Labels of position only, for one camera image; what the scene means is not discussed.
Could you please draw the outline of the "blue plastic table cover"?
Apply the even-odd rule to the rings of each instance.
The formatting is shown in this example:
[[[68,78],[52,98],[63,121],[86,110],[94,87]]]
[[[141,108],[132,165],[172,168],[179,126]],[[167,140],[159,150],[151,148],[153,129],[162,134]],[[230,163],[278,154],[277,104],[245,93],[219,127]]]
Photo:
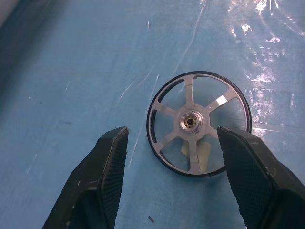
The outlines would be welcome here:
[[[23,0],[0,28],[0,229],[41,229],[98,138],[129,128],[115,229],[246,229],[226,173],[154,156],[146,115],[171,78],[234,82],[252,132],[305,183],[305,0]]]

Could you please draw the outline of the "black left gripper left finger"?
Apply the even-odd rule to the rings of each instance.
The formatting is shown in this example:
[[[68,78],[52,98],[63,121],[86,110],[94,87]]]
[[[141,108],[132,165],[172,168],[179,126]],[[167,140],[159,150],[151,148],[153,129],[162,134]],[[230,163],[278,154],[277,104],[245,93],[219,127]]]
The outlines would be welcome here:
[[[128,133],[123,126],[98,139],[71,172],[42,229],[114,229]]]

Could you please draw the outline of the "silver spoked rotor black rim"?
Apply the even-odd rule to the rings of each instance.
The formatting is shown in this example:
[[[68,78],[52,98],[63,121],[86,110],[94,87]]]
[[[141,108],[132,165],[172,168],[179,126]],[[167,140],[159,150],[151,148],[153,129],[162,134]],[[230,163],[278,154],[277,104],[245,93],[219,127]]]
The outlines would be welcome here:
[[[203,107],[195,103],[193,99],[194,80],[199,77],[217,80],[225,84],[228,90],[209,105]],[[162,104],[162,100],[181,82],[184,82],[185,85],[186,103],[180,109],[173,110]],[[239,100],[245,118],[244,130],[250,133],[252,131],[250,106],[242,91],[229,79],[213,72],[193,71],[180,74],[168,81],[152,99],[146,118],[147,139],[158,160],[169,170],[182,176],[212,177],[224,172],[224,166],[211,172],[205,172],[200,169],[198,142],[207,135],[215,139],[218,138],[216,129],[211,127],[210,114],[233,99]],[[155,116],[157,112],[164,113],[173,120],[173,130],[162,141],[157,141],[155,136]],[[188,158],[190,161],[190,169],[188,171],[183,171],[174,166],[162,152],[169,143],[178,137],[188,143]]]

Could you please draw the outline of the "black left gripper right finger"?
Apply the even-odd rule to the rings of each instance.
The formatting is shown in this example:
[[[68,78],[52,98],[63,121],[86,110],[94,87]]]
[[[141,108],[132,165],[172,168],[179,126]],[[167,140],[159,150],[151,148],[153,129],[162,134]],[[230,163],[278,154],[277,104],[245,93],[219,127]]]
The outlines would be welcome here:
[[[305,185],[251,133],[217,128],[224,167],[247,229],[305,229]]]

